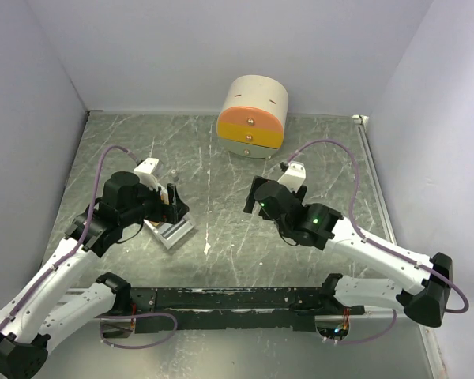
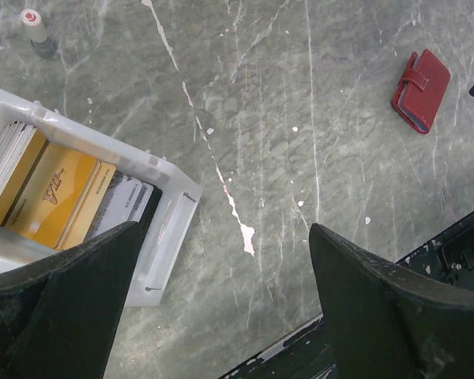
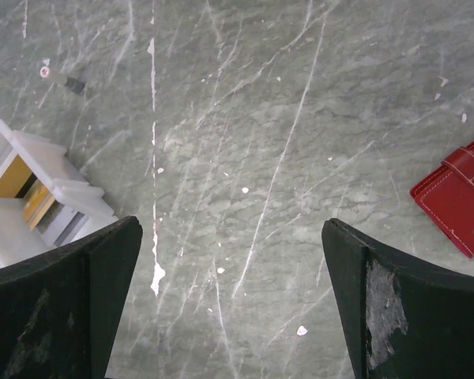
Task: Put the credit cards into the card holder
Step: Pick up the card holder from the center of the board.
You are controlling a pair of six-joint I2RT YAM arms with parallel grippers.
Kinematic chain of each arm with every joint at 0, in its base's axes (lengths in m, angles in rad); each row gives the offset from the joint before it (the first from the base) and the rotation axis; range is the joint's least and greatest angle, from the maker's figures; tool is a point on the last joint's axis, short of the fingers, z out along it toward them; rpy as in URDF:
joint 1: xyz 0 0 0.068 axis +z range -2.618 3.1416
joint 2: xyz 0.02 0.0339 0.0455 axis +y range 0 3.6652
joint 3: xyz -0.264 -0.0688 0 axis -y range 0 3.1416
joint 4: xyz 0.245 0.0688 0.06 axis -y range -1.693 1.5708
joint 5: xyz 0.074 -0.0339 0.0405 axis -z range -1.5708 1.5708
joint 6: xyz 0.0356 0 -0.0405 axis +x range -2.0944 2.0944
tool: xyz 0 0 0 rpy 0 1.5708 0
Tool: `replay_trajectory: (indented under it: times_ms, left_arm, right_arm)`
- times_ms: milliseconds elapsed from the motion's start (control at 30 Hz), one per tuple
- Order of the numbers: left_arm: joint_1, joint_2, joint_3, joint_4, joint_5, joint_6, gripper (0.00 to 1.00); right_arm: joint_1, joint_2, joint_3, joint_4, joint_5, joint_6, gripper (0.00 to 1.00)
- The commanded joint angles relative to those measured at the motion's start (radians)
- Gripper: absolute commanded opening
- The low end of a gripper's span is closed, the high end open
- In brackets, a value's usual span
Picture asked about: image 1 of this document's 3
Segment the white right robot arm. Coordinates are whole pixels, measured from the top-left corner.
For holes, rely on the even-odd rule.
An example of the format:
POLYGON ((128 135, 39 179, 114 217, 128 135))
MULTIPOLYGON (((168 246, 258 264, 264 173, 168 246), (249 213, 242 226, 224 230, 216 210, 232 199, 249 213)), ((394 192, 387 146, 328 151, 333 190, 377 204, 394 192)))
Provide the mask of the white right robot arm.
POLYGON ((453 278, 451 257, 414 253, 374 235, 363 238, 337 210, 321 203, 305 205, 302 200, 279 182, 256 176, 243 211, 250 213, 260 205, 260 217, 273 221, 283 240, 345 255, 382 274, 380 279, 363 280, 329 275, 323 283, 327 290, 319 295, 325 312, 376 306, 401 310, 427 327, 441 326, 453 278))

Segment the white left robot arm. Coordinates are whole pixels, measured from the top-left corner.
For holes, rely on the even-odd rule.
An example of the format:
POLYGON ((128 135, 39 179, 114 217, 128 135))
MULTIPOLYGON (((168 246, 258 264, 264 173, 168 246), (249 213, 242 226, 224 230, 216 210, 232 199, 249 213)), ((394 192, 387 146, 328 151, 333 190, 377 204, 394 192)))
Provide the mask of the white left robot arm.
POLYGON ((77 216, 47 263, 0 310, 0 374, 32 378, 58 341, 94 317, 127 316, 133 309, 131 286, 106 273, 79 298, 57 307, 60 298, 100 259, 131 225, 146 221, 176 224, 190 208, 175 185, 147 186, 128 171, 115 172, 77 216))

